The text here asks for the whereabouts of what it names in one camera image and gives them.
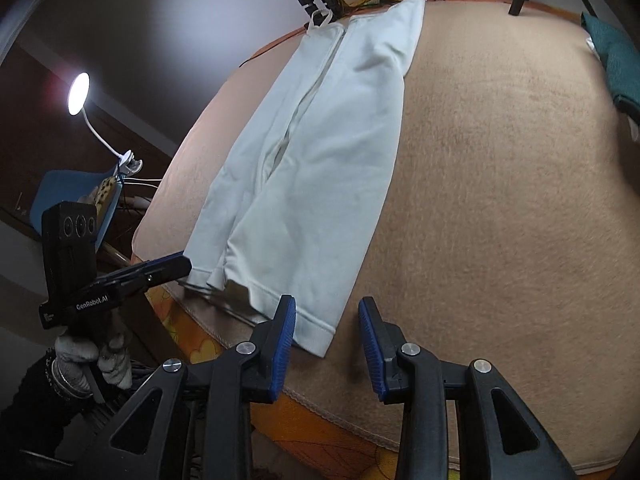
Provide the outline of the left dark sleeve forearm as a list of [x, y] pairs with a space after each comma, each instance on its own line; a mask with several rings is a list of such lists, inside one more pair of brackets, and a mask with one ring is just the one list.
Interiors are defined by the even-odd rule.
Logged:
[[27, 370], [9, 406], [1, 411], [1, 458], [19, 452], [53, 457], [65, 430], [80, 414], [99, 407], [91, 393], [71, 393], [54, 376], [52, 349]]

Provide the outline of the left gloved hand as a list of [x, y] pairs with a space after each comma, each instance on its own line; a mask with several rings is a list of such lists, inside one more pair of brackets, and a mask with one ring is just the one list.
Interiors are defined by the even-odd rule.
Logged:
[[132, 366], [124, 333], [117, 333], [99, 349], [88, 340], [58, 336], [54, 343], [52, 374], [56, 382], [73, 396], [88, 396], [91, 386], [87, 366], [96, 365], [107, 385], [127, 390], [132, 386]]

